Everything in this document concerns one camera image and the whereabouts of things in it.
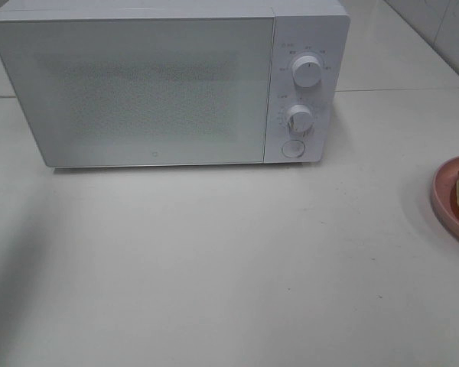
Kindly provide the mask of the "round white door button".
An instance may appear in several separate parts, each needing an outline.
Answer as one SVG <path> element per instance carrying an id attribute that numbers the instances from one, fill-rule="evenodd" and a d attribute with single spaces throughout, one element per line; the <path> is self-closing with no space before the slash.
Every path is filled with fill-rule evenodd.
<path id="1" fill-rule="evenodd" d="M 299 158 L 305 151 L 305 144 L 303 141 L 290 140 L 282 145 L 282 154 L 287 158 Z"/>

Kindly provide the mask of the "white microwave knob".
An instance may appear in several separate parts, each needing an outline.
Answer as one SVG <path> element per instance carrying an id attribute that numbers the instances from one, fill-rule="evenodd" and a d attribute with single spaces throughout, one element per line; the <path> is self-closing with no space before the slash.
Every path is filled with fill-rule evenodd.
<path id="1" fill-rule="evenodd" d="M 285 121 L 291 131 L 304 133 L 314 124 L 314 116 L 305 105 L 294 105 L 285 113 Z"/>
<path id="2" fill-rule="evenodd" d="M 309 88 L 320 82 L 322 64 L 314 55 L 303 55 L 293 62 L 291 71 L 297 86 Z"/>

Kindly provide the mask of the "pink round plate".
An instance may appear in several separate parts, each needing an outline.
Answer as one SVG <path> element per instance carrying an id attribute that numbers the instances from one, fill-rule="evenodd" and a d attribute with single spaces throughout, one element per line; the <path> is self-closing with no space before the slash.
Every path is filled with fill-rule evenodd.
<path id="1" fill-rule="evenodd" d="M 456 182 L 459 156 L 445 161 L 435 172 L 431 183 L 431 206 L 441 224 L 459 240 L 459 208 Z"/>

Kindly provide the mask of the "white microwave door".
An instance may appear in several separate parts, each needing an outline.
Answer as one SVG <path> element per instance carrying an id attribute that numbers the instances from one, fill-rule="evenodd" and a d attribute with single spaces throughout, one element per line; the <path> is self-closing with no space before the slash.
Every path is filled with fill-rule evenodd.
<path id="1" fill-rule="evenodd" d="M 260 162 L 270 18 L 0 22 L 49 167 Z"/>

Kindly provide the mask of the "white microwave oven body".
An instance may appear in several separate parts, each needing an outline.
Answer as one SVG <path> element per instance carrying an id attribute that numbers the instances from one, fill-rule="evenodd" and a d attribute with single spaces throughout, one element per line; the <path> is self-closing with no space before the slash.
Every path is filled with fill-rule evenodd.
<path id="1" fill-rule="evenodd" d="M 350 27 L 350 17 L 338 1 L 9 1 L 0 7 L 0 22 L 250 18 L 273 21 L 264 155 L 260 162 L 225 164 L 317 162 L 324 149 Z M 321 61 L 321 80 L 303 88 L 295 84 L 291 66 L 309 54 Z M 294 105 L 307 106 L 314 116 L 313 126 L 304 133 L 291 131 L 285 121 L 286 111 Z M 290 140 L 304 142 L 301 157 L 282 154 L 282 145 Z"/>

